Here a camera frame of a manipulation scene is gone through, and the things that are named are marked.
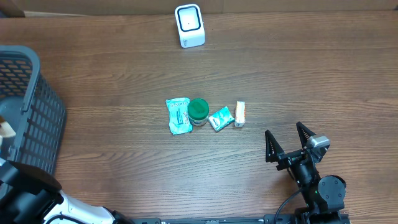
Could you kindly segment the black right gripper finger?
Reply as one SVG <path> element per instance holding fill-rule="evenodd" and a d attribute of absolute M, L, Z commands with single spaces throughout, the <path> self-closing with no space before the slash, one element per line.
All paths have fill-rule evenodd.
<path fill-rule="evenodd" d="M 265 132 L 265 137 L 266 162 L 277 162 L 285 154 L 285 152 L 269 130 Z"/>
<path fill-rule="evenodd" d="M 308 129 L 308 128 L 307 128 L 303 123 L 301 123 L 301 122 L 297 122 L 297 123 L 296 123 L 296 127 L 297 127 L 297 131 L 298 131 L 298 135 L 299 135 L 299 138 L 300 138 L 300 142 L 301 142 L 302 147 L 303 147 L 303 148 L 304 148 L 304 147 L 306 147 L 306 148 L 311 148 L 312 145 L 310 144 L 310 143 L 311 143 L 310 138 L 311 138 L 312 136 L 315 136 L 316 134 L 315 134 L 313 131 L 311 131 L 310 129 Z"/>

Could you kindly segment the orange white small box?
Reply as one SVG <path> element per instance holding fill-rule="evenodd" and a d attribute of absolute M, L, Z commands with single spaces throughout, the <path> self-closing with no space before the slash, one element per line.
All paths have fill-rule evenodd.
<path fill-rule="evenodd" d="M 244 101 L 237 101 L 235 108 L 234 126 L 242 128 L 246 122 L 246 104 Z"/>

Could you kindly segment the small teal tissue pack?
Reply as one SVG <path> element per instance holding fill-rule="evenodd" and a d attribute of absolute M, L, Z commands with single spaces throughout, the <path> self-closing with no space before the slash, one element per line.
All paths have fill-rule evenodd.
<path fill-rule="evenodd" d="M 213 129 L 218 132 L 231 124 L 234 121 L 234 117 L 228 107 L 225 106 L 224 108 L 211 115 L 208 118 L 208 121 L 210 122 Z"/>

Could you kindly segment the green lid jar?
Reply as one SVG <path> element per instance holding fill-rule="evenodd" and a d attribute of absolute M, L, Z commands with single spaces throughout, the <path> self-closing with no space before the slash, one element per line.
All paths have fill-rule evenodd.
<path fill-rule="evenodd" d="M 208 121 L 209 105 L 202 98 L 195 98 L 188 104 L 188 118 L 195 126 L 203 126 Z"/>

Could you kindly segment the teal wet wipes pack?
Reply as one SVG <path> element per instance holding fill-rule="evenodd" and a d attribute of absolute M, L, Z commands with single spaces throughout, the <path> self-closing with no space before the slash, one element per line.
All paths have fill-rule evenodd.
<path fill-rule="evenodd" d="M 189 103 L 189 98 L 174 98 L 165 101 L 169 112 L 169 128 L 173 135 L 192 131 L 193 126 L 188 117 Z"/>

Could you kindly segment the beige brown snack bag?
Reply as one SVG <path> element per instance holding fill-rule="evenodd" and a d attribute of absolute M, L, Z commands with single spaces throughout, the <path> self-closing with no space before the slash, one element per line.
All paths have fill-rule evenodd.
<path fill-rule="evenodd" d="M 13 138 L 16 135 L 11 125 L 2 116 L 0 116 L 0 126 L 0 136 L 2 138 Z"/>

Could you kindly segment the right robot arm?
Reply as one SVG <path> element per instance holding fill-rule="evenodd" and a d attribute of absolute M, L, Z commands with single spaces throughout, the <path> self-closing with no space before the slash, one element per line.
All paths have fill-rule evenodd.
<path fill-rule="evenodd" d="M 315 134 L 301 122 L 296 128 L 302 145 L 301 150 L 279 155 L 277 169 L 288 170 L 297 183 L 296 195 L 302 195 L 306 206 L 295 209 L 292 223 L 349 223 L 347 215 L 342 215 L 346 182 L 337 175 L 321 177 L 316 164 L 321 162 L 330 147 L 330 140 L 323 134 Z"/>

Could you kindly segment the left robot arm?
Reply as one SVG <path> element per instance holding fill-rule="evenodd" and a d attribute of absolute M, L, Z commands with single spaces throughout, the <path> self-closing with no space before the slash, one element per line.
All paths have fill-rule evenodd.
<path fill-rule="evenodd" d="M 51 174 L 36 166 L 5 159 L 1 159 L 1 185 L 11 188 L 1 197 L 1 223 L 292 223 L 285 215 L 268 214 L 192 220 L 129 218 L 67 195 Z"/>

